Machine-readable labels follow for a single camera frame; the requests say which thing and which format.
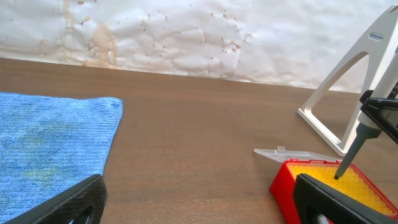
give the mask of open plastic lid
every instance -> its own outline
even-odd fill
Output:
[[[336,162],[340,159],[336,159],[330,156],[321,155],[314,152],[303,152],[303,151],[291,151],[286,150],[285,147],[278,146],[278,149],[255,149],[254,152],[268,157],[272,160],[278,162],[288,161],[290,159],[298,159],[300,161],[309,161],[309,160],[322,160],[329,162]]]

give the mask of red box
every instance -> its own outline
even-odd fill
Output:
[[[289,169],[289,164],[302,164],[307,166],[308,164],[313,164],[315,166],[339,166],[340,162],[327,162],[327,161],[298,161],[296,159],[291,159],[285,161],[282,167],[278,171],[274,181],[272,181],[269,191],[274,195],[279,208],[285,218],[287,224],[300,224],[299,215],[297,214],[296,207],[293,200],[293,188],[295,183],[295,177]],[[349,167],[353,168],[356,173],[364,180],[364,182],[373,190],[374,194],[378,195],[381,201],[386,204],[393,215],[389,217],[398,220],[398,210],[397,208],[388,200],[388,198],[354,165]]]

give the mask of white stand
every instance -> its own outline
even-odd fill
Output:
[[[298,109],[297,113],[325,140],[339,155],[345,156],[356,137],[358,116],[361,103],[358,101],[349,121],[343,139],[336,137],[311,112],[315,104],[329,88],[361,58],[369,55],[368,70],[362,86],[361,94],[376,87],[386,71],[398,46],[398,5],[393,5],[385,11],[366,32],[358,39],[347,54],[340,60],[326,79],[316,89],[311,97]]]

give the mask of microfiber cloth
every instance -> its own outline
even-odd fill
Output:
[[[0,223],[103,174],[122,113],[117,98],[0,92]]]

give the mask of white backdrop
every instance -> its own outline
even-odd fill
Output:
[[[0,57],[316,88],[394,3],[2,0]],[[366,67],[332,89],[359,92]]]

